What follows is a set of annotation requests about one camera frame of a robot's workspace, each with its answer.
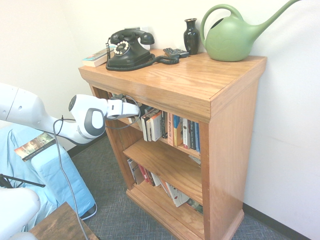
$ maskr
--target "gray cable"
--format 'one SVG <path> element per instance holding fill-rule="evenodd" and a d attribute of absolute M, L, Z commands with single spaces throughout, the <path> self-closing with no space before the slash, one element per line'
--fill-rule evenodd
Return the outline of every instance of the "gray cable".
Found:
<path fill-rule="evenodd" d="M 62 173 L 63 173 L 63 175 L 64 175 L 64 177 L 65 177 L 65 179 L 66 179 L 66 181 L 67 181 L 67 183 L 68 183 L 68 185 L 69 185 L 69 188 L 70 188 L 70 191 L 71 191 L 71 194 L 72 194 L 72 197 L 73 197 L 74 206 L 75 206 L 76 218 L 78 219 L 78 222 L 79 222 L 80 228 L 81 228 L 81 230 L 82 230 L 82 232 L 83 232 L 83 235 L 84 235 L 84 237 L 85 237 L 85 240 L 89 240 L 88 237 L 87 237 L 87 234 L 86 234 L 86 232 L 85 232 L 85 230 L 84 230 L 84 227 L 82 226 L 82 223 L 81 223 L 81 221 L 80 221 L 80 217 L 79 217 L 79 214 L 78 214 L 78 207 L 77 207 L 77 202 L 76 202 L 76 197 L 75 197 L 74 191 L 73 191 L 73 189 L 72 189 L 72 187 L 71 187 L 71 184 L 70 184 L 70 181 L 69 181 L 69 179 L 68 179 L 68 177 L 67 177 L 67 174 L 65 173 L 65 171 L 64 171 L 64 169 L 63 169 L 63 167 L 62 167 L 61 154 L 60 154 L 59 143 L 58 143 L 58 139 L 57 139 L 57 134 L 56 134 L 56 127 L 55 127 L 55 125 L 56 125 L 56 123 L 57 123 L 58 121 L 62 121 L 62 122 L 63 122 L 63 121 L 65 121 L 65 120 L 75 121 L 74 119 L 58 119 L 58 120 L 56 120 L 56 121 L 53 123 L 53 134 L 54 134 L 54 139 L 55 139 L 55 142 L 56 142 L 56 147 L 57 147 L 57 149 L 58 149 L 58 156 L 59 156 L 60 168 L 61 168 L 61 171 L 62 171 Z"/>

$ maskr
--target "wooden bookshelf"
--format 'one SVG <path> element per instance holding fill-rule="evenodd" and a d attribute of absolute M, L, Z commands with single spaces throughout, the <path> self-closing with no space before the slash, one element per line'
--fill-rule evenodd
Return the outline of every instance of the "wooden bookshelf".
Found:
<path fill-rule="evenodd" d="M 201 155 L 163 138 L 144 141 L 137 124 L 106 128 L 128 197 L 177 239 L 231 240 L 240 225 L 258 82 L 266 62 L 260 56 L 221 62 L 200 53 L 179 64 L 156 63 L 129 72 L 107 71 L 105 65 L 79 68 L 98 98 L 122 93 L 199 123 Z M 106 121 L 113 128 L 128 124 L 125 118 Z M 201 159 L 201 168 L 188 155 Z M 203 216 L 186 204 L 175 207 L 161 187 L 136 185 L 128 158 L 203 204 Z"/>

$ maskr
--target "watering can handle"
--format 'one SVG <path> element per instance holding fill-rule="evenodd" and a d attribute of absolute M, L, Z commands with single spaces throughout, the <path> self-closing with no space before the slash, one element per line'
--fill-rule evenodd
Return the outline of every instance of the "watering can handle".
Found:
<path fill-rule="evenodd" d="M 230 16 L 233 16 L 237 19 L 243 19 L 240 12 L 235 9 L 233 6 L 230 6 L 228 4 L 219 4 L 219 5 L 216 5 L 212 8 L 210 8 L 206 14 L 204 15 L 203 19 L 202 19 L 202 22 L 201 22 L 201 26 L 200 26 L 200 38 L 201 38 L 201 41 L 202 41 L 202 44 L 204 47 L 206 47 L 206 39 L 205 39 L 205 23 L 206 23 L 206 20 L 207 18 L 209 17 L 209 15 L 215 11 L 215 10 L 218 10 L 218 9 L 226 9 L 226 10 L 229 10 L 231 12 L 231 15 Z"/>

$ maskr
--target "floor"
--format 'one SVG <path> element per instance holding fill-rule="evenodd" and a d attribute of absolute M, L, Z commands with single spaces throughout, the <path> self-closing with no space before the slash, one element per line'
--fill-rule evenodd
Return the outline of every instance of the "floor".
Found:
<path fill-rule="evenodd" d="M 102 240 L 175 240 L 126 196 L 126 185 L 107 137 L 72 158 L 98 210 L 85 220 Z M 288 240 L 249 215 L 232 240 Z"/>

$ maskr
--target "remote control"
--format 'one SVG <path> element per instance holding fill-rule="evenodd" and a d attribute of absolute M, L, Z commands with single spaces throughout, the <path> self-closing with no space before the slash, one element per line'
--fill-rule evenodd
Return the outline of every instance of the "remote control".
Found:
<path fill-rule="evenodd" d="M 165 55 L 173 58 L 186 58 L 189 56 L 189 52 L 183 51 L 181 49 L 172 49 L 171 47 L 163 49 Z"/>

